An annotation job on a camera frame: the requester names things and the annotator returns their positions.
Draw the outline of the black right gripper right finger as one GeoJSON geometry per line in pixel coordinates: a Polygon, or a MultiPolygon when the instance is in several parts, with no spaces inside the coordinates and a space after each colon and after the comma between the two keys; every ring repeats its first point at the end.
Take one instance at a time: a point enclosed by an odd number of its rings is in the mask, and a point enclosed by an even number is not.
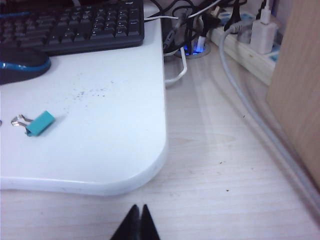
{"type": "Polygon", "coordinates": [[[141,215],[141,239],[142,240],[160,240],[157,228],[152,215],[146,204],[143,205],[141,215]]]}

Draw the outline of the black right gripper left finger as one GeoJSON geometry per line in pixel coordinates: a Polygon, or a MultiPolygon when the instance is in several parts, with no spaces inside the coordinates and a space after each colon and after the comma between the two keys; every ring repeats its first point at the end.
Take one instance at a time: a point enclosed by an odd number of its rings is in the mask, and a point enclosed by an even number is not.
{"type": "Polygon", "coordinates": [[[140,239],[140,210],[134,204],[116,229],[111,240],[139,240],[140,239]]]}

